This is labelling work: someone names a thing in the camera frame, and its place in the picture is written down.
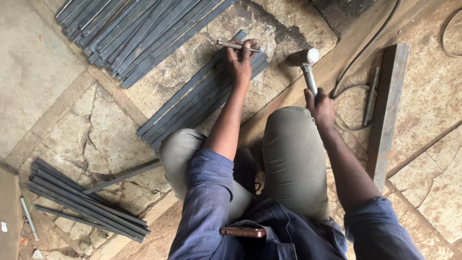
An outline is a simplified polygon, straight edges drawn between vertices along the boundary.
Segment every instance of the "person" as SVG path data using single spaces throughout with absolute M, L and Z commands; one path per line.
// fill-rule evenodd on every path
M 304 90 L 306 108 L 283 107 L 268 117 L 262 140 L 265 185 L 255 198 L 255 161 L 239 152 L 237 140 L 255 56 L 249 48 L 258 44 L 234 42 L 244 47 L 226 48 L 233 88 L 209 136 L 182 129 L 162 142 L 165 176 L 183 204 L 169 259 L 346 259 L 347 239 L 357 259 L 424 259 L 391 202 L 341 139 L 334 101 L 322 88 L 316 99 Z M 329 217 L 323 147 L 346 213 L 345 235 Z M 239 172 L 245 176 L 237 178 Z M 266 235 L 219 233 L 233 226 L 263 228 Z

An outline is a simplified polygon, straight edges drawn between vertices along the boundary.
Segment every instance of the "black cable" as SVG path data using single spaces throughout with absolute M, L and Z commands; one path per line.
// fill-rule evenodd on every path
M 402 0 L 397 0 L 396 3 L 395 3 L 395 7 L 393 7 L 393 10 L 391 11 L 390 15 L 388 16 L 387 20 L 383 23 L 382 27 L 380 27 L 380 29 L 378 30 L 378 32 L 374 35 L 374 37 L 372 37 L 372 39 L 366 44 L 366 46 L 364 46 L 364 48 L 358 53 L 358 55 L 356 55 L 356 57 L 351 61 L 351 63 L 348 65 L 348 67 L 345 69 L 345 71 L 343 71 L 342 75 L 340 76 L 339 80 L 337 81 L 337 84 L 335 85 L 334 89 L 332 90 L 332 94 L 331 94 L 331 97 L 334 99 L 334 100 L 337 100 L 341 94 L 344 94 L 345 91 L 347 90 L 351 90 L 351 89 L 354 89 L 354 88 L 364 88 L 364 89 L 367 89 L 369 90 L 370 87 L 368 85 L 363 85 L 363 84 L 360 84 L 360 85 L 354 85 L 354 86 L 350 86 L 350 87 L 347 87 L 345 88 L 342 92 L 340 92 L 338 95 L 337 95 L 337 91 L 339 90 L 339 87 L 340 85 L 342 84 L 343 80 L 345 79 L 345 76 L 347 75 L 347 72 L 354 66 L 354 64 L 356 64 L 356 62 L 359 60 L 359 58 L 367 51 L 367 49 L 375 42 L 375 40 L 377 40 L 377 38 L 383 33 L 383 31 L 385 30 L 385 28 L 388 26 L 388 24 L 390 23 L 391 19 L 394 17 L 394 15 L 396 14 L 396 12 L 398 11 L 398 8 L 401 4 Z M 355 132 L 355 131 L 359 131 L 359 130 L 362 130 L 362 129 L 365 129 L 365 128 L 368 128 L 370 127 L 372 124 L 371 122 L 369 124 L 367 124 L 367 126 L 362 126 L 360 128 L 357 128 L 357 129 L 350 129 L 348 127 L 345 127 L 343 126 L 342 124 L 340 124 L 338 121 L 337 121 L 337 118 L 335 118 L 335 123 L 337 125 L 337 127 L 343 131 L 347 131 L 347 132 Z
M 460 58 L 462 57 L 462 54 L 460 55 L 457 55 L 457 54 L 454 54 L 454 53 L 450 53 L 448 50 L 446 50 L 446 47 L 444 46 L 444 33 L 446 32 L 446 28 L 448 27 L 449 23 L 451 22 L 451 20 L 454 18 L 454 16 L 456 16 L 460 11 L 462 11 L 462 7 L 457 9 L 454 13 L 452 13 L 452 15 L 449 16 L 448 20 L 446 21 L 446 23 L 444 24 L 443 26 L 443 30 L 441 31 L 441 47 L 443 48 L 443 50 L 451 57 L 453 58 Z

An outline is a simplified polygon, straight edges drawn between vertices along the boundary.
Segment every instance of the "concrete floor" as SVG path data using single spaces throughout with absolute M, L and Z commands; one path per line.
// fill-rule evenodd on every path
M 40 157 L 86 187 L 155 158 L 136 137 L 136 130 L 217 51 L 215 39 L 228 39 L 245 29 L 268 53 L 270 67 L 252 81 L 243 113 L 239 143 L 252 147 L 258 144 L 272 111 L 286 105 L 304 106 L 301 71 L 288 66 L 284 58 L 316 46 L 323 56 L 315 65 L 316 81 L 330 90 L 339 72 L 365 44 L 362 39 L 378 30 L 393 5 L 377 1 L 342 27 L 329 17 L 329 7 L 319 9 L 323 18 L 315 6 L 304 2 L 238 1 L 132 88 L 122 90 L 105 71 L 87 64 L 80 49 L 61 33 L 53 14 L 63 2 L 7 0 L 0 11 L 0 31 L 6 39 L 0 46 L 5 57 L 0 67 L 8 72 L 0 77 L 5 83 L 0 96 L 4 133 L 0 162 L 18 170 L 24 182 L 30 163 Z M 345 81 L 346 86 L 369 83 L 384 46 L 411 44 L 384 195 L 428 259 L 462 260 L 462 160 L 458 153 L 462 59 L 449 58 L 439 44 L 442 24 L 461 5 L 461 0 L 405 1 L 392 25 Z M 461 27 L 462 15 L 448 28 L 446 40 L 459 53 Z M 338 116 L 355 126 L 361 121 L 364 101 L 365 93 L 350 92 L 339 101 Z M 207 134 L 219 112 L 198 129 Z M 365 164 L 368 131 L 341 135 Z M 36 204 L 69 212 L 28 191 L 25 194 Z M 343 225 L 344 211 L 329 170 L 328 194 L 331 217 Z M 30 243 L 21 248 L 20 259 L 31 259 L 33 246 L 49 260 L 83 255 L 91 259 L 166 259 L 181 205 L 162 168 L 110 186 L 99 195 L 152 223 L 152 233 L 142 245 L 33 210 L 41 241 L 33 241 L 31 233 L 23 230 L 21 235 L 29 237 Z M 348 258 L 354 259 L 349 246 Z

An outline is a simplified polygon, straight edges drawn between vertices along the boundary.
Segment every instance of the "copper-colored phone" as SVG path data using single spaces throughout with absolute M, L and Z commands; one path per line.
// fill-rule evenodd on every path
M 266 235 L 266 231 L 264 228 L 224 227 L 220 228 L 220 235 L 235 235 L 261 238 Z

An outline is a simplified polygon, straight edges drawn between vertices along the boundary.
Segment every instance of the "khaki pants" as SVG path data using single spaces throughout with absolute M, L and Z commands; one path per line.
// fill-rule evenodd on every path
M 188 191 L 189 161 L 205 140 L 205 135 L 194 129 L 182 129 L 162 141 L 160 161 L 181 203 Z M 273 197 L 308 219 L 329 219 L 324 148 L 307 109 L 288 106 L 274 111 L 268 117 L 262 153 L 265 164 L 263 198 Z M 235 181 L 233 190 L 229 223 L 240 218 L 254 199 Z

